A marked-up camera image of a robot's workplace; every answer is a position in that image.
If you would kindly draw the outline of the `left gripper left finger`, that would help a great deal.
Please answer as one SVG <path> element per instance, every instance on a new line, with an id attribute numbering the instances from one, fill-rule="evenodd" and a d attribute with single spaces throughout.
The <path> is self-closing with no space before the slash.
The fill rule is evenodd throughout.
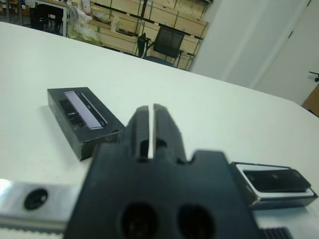
<path id="1" fill-rule="evenodd" d="M 138 160 L 148 160 L 150 144 L 148 106 L 136 109 L 124 130 L 124 143 L 129 148 L 129 155 Z"/>

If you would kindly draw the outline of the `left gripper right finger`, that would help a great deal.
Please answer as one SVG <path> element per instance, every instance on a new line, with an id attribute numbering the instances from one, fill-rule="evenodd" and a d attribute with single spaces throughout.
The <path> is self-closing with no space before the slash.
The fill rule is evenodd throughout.
<path id="1" fill-rule="evenodd" d="M 153 152 L 154 159 L 186 163 L 180 130 L 168 109 L 160 104 L 154 104 Z"/>

